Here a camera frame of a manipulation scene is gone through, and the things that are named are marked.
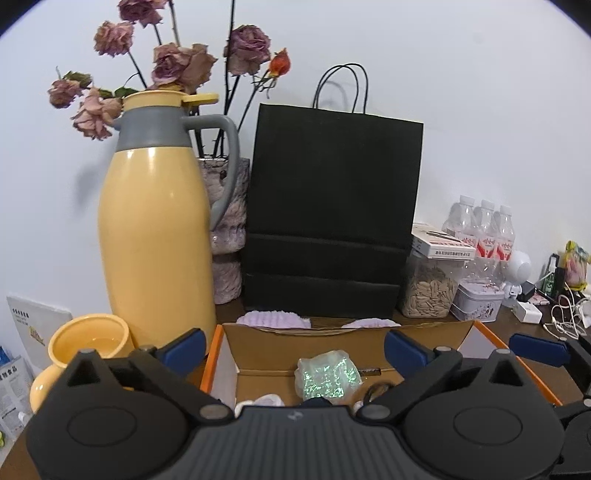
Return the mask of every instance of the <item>blue object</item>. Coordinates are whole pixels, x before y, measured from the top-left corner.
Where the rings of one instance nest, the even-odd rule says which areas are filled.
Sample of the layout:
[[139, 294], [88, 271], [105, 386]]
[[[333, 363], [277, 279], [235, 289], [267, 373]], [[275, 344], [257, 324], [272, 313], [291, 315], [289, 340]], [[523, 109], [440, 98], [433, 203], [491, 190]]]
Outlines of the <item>blue object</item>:
[[8, 355], [6, 354], [4, 349], [0, 346], [0, 366], [6, 365], [9, 363], [10, 363], [10, 359], [8, 358]]
[[553, 367], [562, 367], [570, 362], [569, 350], [564, 342], [516, 333], [509, 339], [509, 349], [523, 358]]
[[156, 358], [174, 373], [186, 377], [205, 358], [207, 342], [202, 330], [192, 329], [156, 353]]
[[393, 330], [388, 332], [384, 339], [384, 356], [403, 378], [426, 367], [433, 359], [426, 348]]

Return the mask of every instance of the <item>cardboard box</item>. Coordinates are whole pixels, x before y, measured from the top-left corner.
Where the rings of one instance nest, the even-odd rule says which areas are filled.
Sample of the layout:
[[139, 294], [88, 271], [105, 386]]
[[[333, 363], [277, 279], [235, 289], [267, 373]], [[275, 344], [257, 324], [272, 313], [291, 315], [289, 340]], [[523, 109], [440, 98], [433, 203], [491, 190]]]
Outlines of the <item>cardboard box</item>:
[[413, 224], [413, 248], [437, 260], [473, 260], [476, 249], [426, 223]]
[[[426, 347], [446, 345], [468, 358], [488, 358], [506, 345], [480, 322], [425, 323], [400, 328]], [[384, 339], [390, 328], [274, 330], [235, 323], [218, 325], [207, 358], [201, 389], [230, 408], [243, 400], [279, 395], [285, 405], [302, 400], [296, 394], [294, 372], [300, 358], [312, 358], [331, 350], [346, 351], [358, 369], [379, 368], [381, 374], [363, 378], [352, 403], [360, 400], [375, 382], [400, 383], [403, 378], [384, 355]], [[560, 400], [522, 362], [546, 399]]]

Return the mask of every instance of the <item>stone vase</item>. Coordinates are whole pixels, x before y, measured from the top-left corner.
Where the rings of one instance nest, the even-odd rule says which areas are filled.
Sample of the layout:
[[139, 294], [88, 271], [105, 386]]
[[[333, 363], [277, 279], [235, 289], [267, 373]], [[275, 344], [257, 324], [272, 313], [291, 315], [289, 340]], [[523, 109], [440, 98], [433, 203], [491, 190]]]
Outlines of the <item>stone vase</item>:
[[[228, 161], [225, 158], [200, 160], [203, 178], [213, 204], [223, 192]], [[227, 303], [240, 296], [242, 275], [236, 254], [246, 240], [246, 191], [250, 177], [250, 160], [241, 158], [236, 189], [232, 201], [217, 228], [211, 232], [213, 254], [213, 287], [216, 305]]]

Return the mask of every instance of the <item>wooden table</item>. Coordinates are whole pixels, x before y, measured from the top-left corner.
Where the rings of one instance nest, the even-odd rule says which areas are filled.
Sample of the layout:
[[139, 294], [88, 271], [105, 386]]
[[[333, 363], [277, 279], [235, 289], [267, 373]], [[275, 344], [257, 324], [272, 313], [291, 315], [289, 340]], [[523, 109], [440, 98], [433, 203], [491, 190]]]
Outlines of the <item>wooden table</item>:
[[[219, 323], [235, 322], [238, 317], [244, 314], [242, 304], [235, 300], [226, 305], [217, 307], [217, 319]], [[550, 318], [549, 310], [544, 310], [544, 318], [542, 321], [548, 321]], [[402, 325], [416, 325], [429, 321], [443, 321], [456, 322], [457, 320], [448, 316], [444, 319], [408, 319], [402, 316], [401, 313], [396, 312], [393, 319]], [[332, 319], [332, 318], [312, 318], [312, 326], [314, 328], [320, 327], [339, 327], [345, 323], [351, 322], [351, 319]], [[517, 318], [508, 309], [502, 307], [497, 320], [492, 323], [487, 323], [486, 326], [490, 328], [501, 340], [505, 343], [509, 341], [509, 337], [514, 333], [527, 333], [529, 335], [539, 336], [542, 338], [552, 338], [540, 325], [529, 325], [520, 323]], [[539, 364], [538, 362], [525, 361], [531, 369], [550, 387], [555, 395], [563, 403], [571, 403], [580, 400], [583, 396], [574, 384], [568, 373], [564, 368], [555, 368], [548, 365]], [[203, 374], [203, 366], [198, 367], [192, 372], [188, 380], [194, 385], [199, 385], [201, 376]], [[0, 479], [2, 480], [40, 480], [33, 466], [33, 462], [27, 453], [25, 447], [25, 432], [18, 438], [14, 447], [10, 451], [4, 465], [0, 468]]]

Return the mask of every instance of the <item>yellow cup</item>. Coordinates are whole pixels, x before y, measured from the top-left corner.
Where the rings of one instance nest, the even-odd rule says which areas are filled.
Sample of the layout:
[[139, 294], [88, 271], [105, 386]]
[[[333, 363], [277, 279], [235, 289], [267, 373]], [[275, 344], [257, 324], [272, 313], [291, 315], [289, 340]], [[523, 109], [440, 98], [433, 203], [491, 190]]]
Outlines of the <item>yellow cup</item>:
[[102, 358], [113, 358], [129, 355], [134, 344], [127, 323], [115, 315], [84, 315], [62, 325], [47, 347], [53, 365], [41, 372], [31, 386], [29, 400], [33, 412], [39, 409], [51, 386], [81, 348], [93, 348]]

